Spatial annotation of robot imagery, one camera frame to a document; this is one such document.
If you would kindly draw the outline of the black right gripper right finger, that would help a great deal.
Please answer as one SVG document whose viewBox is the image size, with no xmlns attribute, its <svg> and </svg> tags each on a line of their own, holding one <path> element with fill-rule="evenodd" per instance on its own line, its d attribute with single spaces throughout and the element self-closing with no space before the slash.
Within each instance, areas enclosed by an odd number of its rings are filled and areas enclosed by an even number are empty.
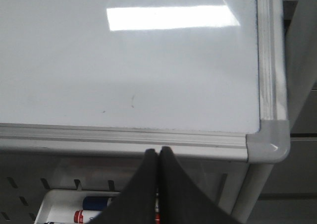
<svg viewBox="0 0 317 224">
<path fill-rule="evenodd" d="M 237 224 L 191 180 L 170 147 L 158 158 L 158 194 L 162 224 Z"/>
</svg>

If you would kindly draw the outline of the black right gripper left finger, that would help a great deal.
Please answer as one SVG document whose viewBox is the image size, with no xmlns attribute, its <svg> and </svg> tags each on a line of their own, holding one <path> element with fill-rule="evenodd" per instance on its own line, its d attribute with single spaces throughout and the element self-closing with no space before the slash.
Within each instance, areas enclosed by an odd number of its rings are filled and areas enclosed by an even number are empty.
<svg viewBox="0 0 317 224">
<path fill-rule="evenodd" d="M 147 149 L 137 171 L 120 194 L 91 224 L 154 224 L 158 155 Z"/>
</svg>

